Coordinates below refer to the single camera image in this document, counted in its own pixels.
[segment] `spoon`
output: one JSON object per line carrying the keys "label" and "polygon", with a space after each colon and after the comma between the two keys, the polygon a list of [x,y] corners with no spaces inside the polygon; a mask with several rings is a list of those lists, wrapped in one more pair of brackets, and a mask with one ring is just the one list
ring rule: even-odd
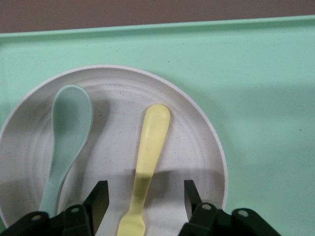
{"label": "spoon", "polygon": [[88,93],[77,85],[60,89],[52,106],[54,148],[49,177],[40,211],[57,215],[64,180],[91,131],[93,104]]}
{"label": "spoon", "polygon": [[161,105],[150,106],[145,114],[139,145],[136,174],[129,210],[122,217],[118,236],[143,236],[143,205],[160,156],[170,122],[169,110]]}

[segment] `white plate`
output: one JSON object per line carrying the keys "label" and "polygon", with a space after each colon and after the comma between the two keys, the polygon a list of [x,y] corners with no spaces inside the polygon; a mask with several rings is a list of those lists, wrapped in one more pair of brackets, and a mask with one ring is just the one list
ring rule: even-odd
{"label": "white plate", "polygon": [[93,65],[61,73],[31,91],[0,133],[0,211],[5,224],[39,208],[52,154],[51,105],[65,85],[82,86],[94,103],[94,125],[63,186],[59,211],[84,200],[108,180],[109,208],[97,235],[117,234],[128,210],[142,121],[154,103],[166,105],[171,123],[144,209],[146,235],[174,236],[187,221],[184,180],[202,199],[224,206],[227,170],[218,136],[183,91],[149,72]]}

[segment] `tray rim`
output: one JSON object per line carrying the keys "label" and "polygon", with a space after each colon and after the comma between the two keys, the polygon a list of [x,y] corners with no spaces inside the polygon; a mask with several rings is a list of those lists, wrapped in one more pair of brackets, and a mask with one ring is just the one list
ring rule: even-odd
{"label": "tray rim", "polygon": [[230,30],[231,26],[244,27],[248,25],[255,25],[256,27],[263,24],[272,24],[276,27],[288,26],[288,23],[296,23],[295,26],[306,26],[305,23],[311,23],[315,26],[315,15],[304,16],[285,16],[285,17],[270,17],[270,18],[251,18],[251,19],[237,19],[237,20],[219,20],[219,21],[198,21],[198,22],[180,22],[180,23],[163,23],[163,24],[147,24],[147,25],[132,25],[132,26],[113,26],[113,27],[98,27],[98,28],[82,28],[82,29],[58,29],[58,30],[44,30],[44,31],[28,31],[28,32],[10,32],[0,33],[0,44],[6,38],[20,38],[20,37],[36,37],[36,36],[60,36],[72,34],[86,34],[110,31],[143,31],[143,30],[165,30],[165,29],[183,29],[196,27],[226,27]]}

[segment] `yellow spoon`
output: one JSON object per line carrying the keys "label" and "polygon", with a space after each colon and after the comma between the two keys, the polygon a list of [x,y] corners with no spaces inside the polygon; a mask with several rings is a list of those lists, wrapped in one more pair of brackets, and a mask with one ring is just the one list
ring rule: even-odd
{"label": "yellow spoon", "polygon": [[150,106],[145,114],[129,211],[120,220],[118,236],[143,236],[142,210],[170,122],[169,110]]}

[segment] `black robotic claw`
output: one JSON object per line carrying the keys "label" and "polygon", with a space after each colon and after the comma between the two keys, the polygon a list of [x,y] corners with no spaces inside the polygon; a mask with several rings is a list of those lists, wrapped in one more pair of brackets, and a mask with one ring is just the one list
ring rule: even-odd
{"label": "black robotic claw", "polygon": [[82,205],[71,206],[53,218],[46,212],[31,212],[0,236],[94,236],[108,204],[108,183],[99,181]]}
{"label": "black robotic claw", "polygon": [[280,236],[255,211],[236,209],[228,215],[202,202],[193,180],[185,180],[185,207],[189,222],[179,236]]}
{"label": "black robotic claw", "polygon": [[[45,212],[29,213],[0,236],[94,236],[108,204],[107,181],[99,181],[82,205],[53,218]],[[236,209],[229,215],[202,202],[193,180],[185,180],[185,207],[189,221],[179,236],[280,236],[251,209]]]}

